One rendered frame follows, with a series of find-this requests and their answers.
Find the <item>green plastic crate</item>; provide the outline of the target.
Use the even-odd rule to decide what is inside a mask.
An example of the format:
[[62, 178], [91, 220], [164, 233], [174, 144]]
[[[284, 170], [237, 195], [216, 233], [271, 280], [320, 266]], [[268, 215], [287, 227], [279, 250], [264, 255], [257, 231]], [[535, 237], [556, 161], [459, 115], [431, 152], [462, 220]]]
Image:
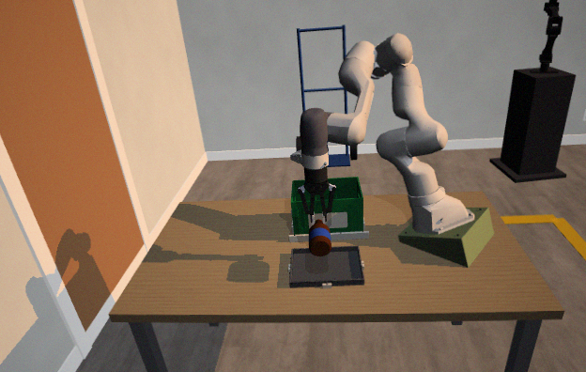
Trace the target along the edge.
[[[291, 209], [294, 235], [309, 234], [310, 214], [305, 214], [298, 187], [304, 180], [292, 180]], [[326, 226], [331, 233], [363, 231], [363, 196], [358, 177], [328, 178], [328, 182], [336, 185], [333, 195], [332, 212], [327, 213]], [[323, 222], [320, 195], [315, 195], [314, 215], [316, 220]]]

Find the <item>brown bottle with blue label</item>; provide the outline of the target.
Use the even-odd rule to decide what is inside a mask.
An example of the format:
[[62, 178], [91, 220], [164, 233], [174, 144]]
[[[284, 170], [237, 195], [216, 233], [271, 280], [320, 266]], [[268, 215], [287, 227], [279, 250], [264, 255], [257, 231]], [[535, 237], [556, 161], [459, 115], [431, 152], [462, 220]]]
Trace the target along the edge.
[[331, 232], [321, 220], [309, 229], [309, 250], [314, 256], [325, 256], [332, 249]]

